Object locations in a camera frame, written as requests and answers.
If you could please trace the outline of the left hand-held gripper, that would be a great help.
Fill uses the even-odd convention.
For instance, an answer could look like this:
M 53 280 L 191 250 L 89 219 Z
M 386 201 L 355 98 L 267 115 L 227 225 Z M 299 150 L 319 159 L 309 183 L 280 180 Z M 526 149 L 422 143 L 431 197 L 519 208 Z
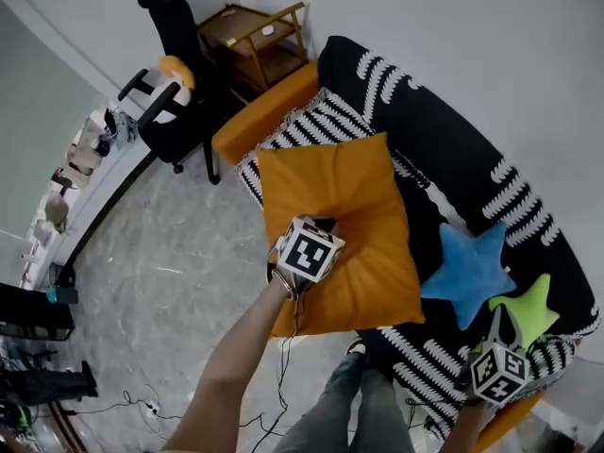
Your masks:
M 335 218 L 300 215 L 292 219 L 268 253 L 267 282 L 280 281 L 288 296 L 301 296 L 333 269 L 345 240 Z

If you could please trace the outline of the green star pillow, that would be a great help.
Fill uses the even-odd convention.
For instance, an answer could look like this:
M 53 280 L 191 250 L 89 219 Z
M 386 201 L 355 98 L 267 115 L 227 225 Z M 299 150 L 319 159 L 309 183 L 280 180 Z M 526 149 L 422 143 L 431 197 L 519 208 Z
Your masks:
M 517 297 L 499 295 L 488 300 L 490 311 L 494 311 L 500 305 L 505 307 L 509 316 L 517 324 L 516 338 L 519 340 L 519 346 L 526 351 L 560 318 L 560 314 L 547 305 L 550 280 L 550 274 L 541 274 L 522 295 Z

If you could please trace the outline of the orange square cushion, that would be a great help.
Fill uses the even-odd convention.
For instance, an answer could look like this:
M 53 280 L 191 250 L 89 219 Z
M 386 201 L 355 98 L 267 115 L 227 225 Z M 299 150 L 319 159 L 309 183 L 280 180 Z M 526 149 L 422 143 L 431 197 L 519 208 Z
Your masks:
M 286 303 L 272 333 L 287 337 L 425 321 L 409 226 L 386 137 L 257 153 L 270 243 L 295 216 L 336 220 L 344 249 L 328 276 Z

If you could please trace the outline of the blue star pillow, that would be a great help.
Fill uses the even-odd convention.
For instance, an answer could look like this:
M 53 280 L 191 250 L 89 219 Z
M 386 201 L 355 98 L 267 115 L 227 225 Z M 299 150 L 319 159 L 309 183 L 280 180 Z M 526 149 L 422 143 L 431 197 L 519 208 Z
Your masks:
M 440 224 L 443 264 L 421 285 L 421 296 L 449 301 L 461 330 L 470 327 L 485 301 L 516 289 L 501 264 L 506 232 L 503 222 L 477 237 Z

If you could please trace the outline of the person's left forearm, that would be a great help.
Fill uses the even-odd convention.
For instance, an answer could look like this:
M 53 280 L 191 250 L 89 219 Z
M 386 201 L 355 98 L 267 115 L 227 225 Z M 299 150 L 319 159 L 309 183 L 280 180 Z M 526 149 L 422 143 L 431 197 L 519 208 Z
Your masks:
M 162 453 L 235 453 L 245 391 L 293 286 L 275 270 L 265 289 L 210 354 L 193 399 Z

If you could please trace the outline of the person's right forearm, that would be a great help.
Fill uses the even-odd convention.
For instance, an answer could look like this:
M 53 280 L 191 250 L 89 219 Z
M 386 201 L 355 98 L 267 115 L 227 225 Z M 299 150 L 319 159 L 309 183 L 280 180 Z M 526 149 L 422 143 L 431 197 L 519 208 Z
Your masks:
M 480 398 L 473 398 L 465 404 L 438 453 L 476 453 L 487 410 L 488 404 Z

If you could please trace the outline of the person's right leg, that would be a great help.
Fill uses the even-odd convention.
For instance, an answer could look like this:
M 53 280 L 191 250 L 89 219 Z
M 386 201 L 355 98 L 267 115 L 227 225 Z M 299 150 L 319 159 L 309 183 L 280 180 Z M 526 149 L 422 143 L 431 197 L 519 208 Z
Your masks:
M 394 385 L 378 369 L 361 377 L 361 406 L 352 453 L 415 453 Z

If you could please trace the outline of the person's leg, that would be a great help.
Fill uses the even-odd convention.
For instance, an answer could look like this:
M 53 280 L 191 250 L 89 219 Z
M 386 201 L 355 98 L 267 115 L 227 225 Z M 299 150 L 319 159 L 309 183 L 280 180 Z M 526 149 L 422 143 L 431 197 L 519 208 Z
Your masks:
M 415 453 L 394 385 L 378 369 L 361 377 L 361 406 L 352 453 Z
M 348 453 L 351 404 L 365 360 L 357 351 L 344 356 L 316 404 L 285 433 L 273 453 Z

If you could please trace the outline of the person's left leg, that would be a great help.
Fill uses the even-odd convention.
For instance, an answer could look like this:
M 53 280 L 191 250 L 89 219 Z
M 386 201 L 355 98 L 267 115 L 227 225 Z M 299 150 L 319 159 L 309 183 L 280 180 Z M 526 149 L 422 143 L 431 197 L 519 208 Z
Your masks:
M 357 351 L 344 356 L 316 404 L 285 433 L 273 453 L 348 453 L 351 404 L 365 360 Z

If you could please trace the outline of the black white striped sofa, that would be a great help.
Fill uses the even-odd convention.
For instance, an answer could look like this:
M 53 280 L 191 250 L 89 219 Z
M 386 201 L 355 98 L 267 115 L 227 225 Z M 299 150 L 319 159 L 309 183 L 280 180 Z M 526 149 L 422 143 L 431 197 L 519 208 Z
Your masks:
M 449 301 L 421 296 L 421 285 L 443 264 L 440 224 L 470 237 L 506 224 L 501 264 L 516 289 L 502 295 L 522 295 L 541 274 L 551 275 L 547 305 L 560 318 L 528 351 L 512 350 L 526 357 L 527 384 L 503 406 L 484 400 L 488 424 L 506 406 L 557 380 L 574 358 L 578 340 L 597 328 L 598 309 L 587 278 L 529 184 L 447 103 L 345 37 L 330 37 L 316 62 L 318 93 L 305 106 L 289 110 L 276 130 L 234 166 L 263 210 L 259 150 L 385 135 L 407 213 L 425 321 L 354 331 L 412 403 L 425 411 L 430 433 L 446 438 L 469 403 L 467 392 L 455 389 L 455 381 L 470 352 L 487 345 L 493 321 L 489 299 L 470 327 L 461 330 Z

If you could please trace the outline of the grey cloth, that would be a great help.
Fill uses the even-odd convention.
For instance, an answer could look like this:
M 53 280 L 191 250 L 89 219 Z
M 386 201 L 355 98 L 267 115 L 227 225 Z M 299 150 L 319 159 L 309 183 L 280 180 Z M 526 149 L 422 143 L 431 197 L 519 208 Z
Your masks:
M 111 113 L 116 127 L 115 144 L 118 149 L 124 148 L 128 143 L 134 143 L 137 138 L 138 125 L 127 113 L 115 110 Z

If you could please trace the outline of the fried egg shaped plush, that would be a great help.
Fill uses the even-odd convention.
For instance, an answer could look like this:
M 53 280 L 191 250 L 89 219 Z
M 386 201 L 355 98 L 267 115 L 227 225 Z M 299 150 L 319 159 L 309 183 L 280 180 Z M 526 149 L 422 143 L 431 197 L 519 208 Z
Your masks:
M 180 89 L 173 98 L 173 101 L 183 107 L 188 106 L 192 101 L 195 89 L 193 72 L 178 57 L 160 57 L 158 70 L 154 73 L 152 92 L 149 100 L 154 102 L 174 82 L 179 85 Z

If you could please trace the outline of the wooden side shelf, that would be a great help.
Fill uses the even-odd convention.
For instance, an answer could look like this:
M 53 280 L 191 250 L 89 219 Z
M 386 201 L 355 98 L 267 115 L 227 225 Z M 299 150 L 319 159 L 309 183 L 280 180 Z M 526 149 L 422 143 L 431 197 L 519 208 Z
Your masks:
M 231 4 L 197 26 L 212 59 L 236 81 L 263 93 L 309 63 L 298 2 L 269 14 Z

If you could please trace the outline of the black office chair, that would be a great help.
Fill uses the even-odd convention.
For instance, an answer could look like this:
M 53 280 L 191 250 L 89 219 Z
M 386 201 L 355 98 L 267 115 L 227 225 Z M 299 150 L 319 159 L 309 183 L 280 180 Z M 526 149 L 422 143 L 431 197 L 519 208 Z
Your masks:
M 209 182 L 220 182 L 214 170 L 211 141 L 222 126 L 243 108 L 243 102 L 229 86 L 227 78 L 203 53 L 190 5 L 186 0 L 137 0 L 146 9 L 159 33 L 163 56 L 181 59 L 193 72 L 195 89 L 191 103 L 183 107 L 173 101 L 179 85 L 171 83 L 140 118 L 138 131 L 153 156 L 183 172 L 182 161 L 197 147 L 204 151 Z M 131 92 L 148 97 L 152 84 L 140 70 L 121 89 L 120 101 Z

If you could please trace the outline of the black table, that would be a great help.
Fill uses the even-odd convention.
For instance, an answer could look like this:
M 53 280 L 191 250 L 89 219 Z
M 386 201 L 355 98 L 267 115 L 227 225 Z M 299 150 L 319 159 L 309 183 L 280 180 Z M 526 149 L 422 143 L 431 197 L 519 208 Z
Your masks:
M 75 328 L 68 305 L 53 304 L 41 292 L 0 282 L 0 335 L 67 341 Z

